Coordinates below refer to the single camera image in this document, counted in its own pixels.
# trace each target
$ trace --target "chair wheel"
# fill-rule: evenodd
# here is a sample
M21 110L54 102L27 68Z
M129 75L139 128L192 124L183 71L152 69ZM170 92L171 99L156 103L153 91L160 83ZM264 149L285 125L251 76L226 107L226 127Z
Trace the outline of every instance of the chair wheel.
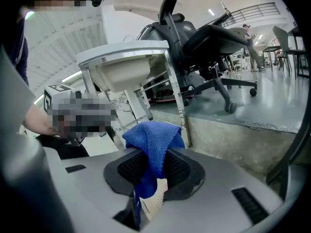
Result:
M230 102L228 106L225 105L225 111L229 112L230 114L235 113L237 110L237 103Z
M184 100L183 100L183 102L184 102L184 106L188 106L188 105L189 105L190 100L189 100L189 99L184 99Z
M255 88L252 88L252 89L249 90L249 94L250 94L252 97L254 97L254 96L257 95L257 90L256 90Z

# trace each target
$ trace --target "polished floor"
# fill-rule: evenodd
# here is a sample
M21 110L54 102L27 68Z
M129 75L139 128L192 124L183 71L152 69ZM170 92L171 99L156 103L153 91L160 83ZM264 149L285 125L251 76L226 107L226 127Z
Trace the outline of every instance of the polished floor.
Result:
M224 111L224 99L218 91L209 89L196 95L185 107L187 116L296 133L300 128L307 103L309 79L298 77L274 68L256 72L258 92L255 97L249 94L249 87L232 87L229 90L232 101L237 103L233 114ZM232 75L240 79L240 74ZM243 80L253 80L254 73L243 70ZM155 103L151 110L177 114L175 102Z

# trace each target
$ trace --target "metal railing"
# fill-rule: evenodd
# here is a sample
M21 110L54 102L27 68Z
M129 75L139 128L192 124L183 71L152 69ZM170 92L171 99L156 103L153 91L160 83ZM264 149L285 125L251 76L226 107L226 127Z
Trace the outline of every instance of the metal railing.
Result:
M262 3L247 8L243 8L231 13L232 16L222 23L222 27L227 27L235 23L258 17L280 15L274 2Z

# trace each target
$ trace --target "blue towel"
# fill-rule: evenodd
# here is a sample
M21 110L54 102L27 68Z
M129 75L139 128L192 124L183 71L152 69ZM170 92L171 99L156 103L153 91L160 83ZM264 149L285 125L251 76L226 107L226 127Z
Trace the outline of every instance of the blue towel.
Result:
M124 133L122 137L126 140L126 148L139 148L149 159L149 166L140 184L135 188L139 202L139 197L146 199L156 192L156 179L166 178L163 164L167 148L185 148L181 128L169 123L142 122Z

